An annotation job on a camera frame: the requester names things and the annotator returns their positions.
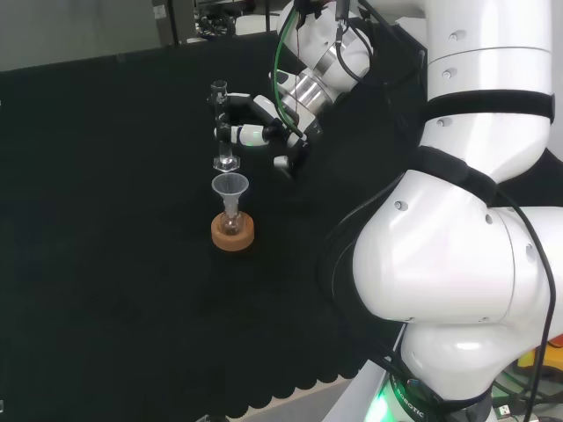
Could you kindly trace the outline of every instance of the black cloth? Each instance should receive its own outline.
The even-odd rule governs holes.
[[[238,150],[256,240],[239,254],[210,240],[222,203],[210,186],[209,85],[268,95],[274,43],[240,37],[0,75],[2,420],[240,416],[363,365],[315,263],[331,227],[416,145],[396,136],[381,92],[356,88],[321,120],[295,183],[274,172],[275,148]],[[383,73],[408,62],[395,51]],[[413,82],[397,96],[411,106],[418,94]],[[547,155],[508,191],[563,205],[547,191],[562,179]],[[359,318],[355,330],[391,346],[398,325]]]

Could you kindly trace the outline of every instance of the clear plastic funnel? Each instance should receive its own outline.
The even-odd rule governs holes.
[[[219,221],[225,235],[236,235],[245,227],[245,219],[238,212],[238,198],[249,185],[248,179],[238,173],[220,174],[211,182],[211,187],[221,195],[225,205],[225,212]]]

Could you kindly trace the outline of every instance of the green light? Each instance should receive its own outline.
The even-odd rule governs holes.
[[[379,396],[376,396],[369,405],[368,414],[366,414],[366,418],[363,421],[381,422],[384,420],[387,410],[388,407],[387,402],[385,402],[384,395],[380,394]]]

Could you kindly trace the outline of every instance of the black strap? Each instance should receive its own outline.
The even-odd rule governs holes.
[[[541,92],[483,90],[455,92],[432,98],[422,113],[423,122],[469,113],[519,113],[555,120],[555,96]]]
[[[491,205],[496,196],[497,185],[494,180],[473,169],[464,160],[436,148],[417,148],[410,168],[461,187],[487,205]]]

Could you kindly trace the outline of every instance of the funnel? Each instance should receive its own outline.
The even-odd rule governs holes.
[[[211,182],[221,195],[224,213],[211,223],[213,242],[225,251],[241,251],[254,240],[254,222],[250,215],[238,212],[238,198],[248,189],[248,179],[238,173],[220,174]]]
[[[211,182],[213,190],[221,195],[225,214],[233,218],[238,213],[238,198],[248,189],[248,179],[238,173],[220,174]]]

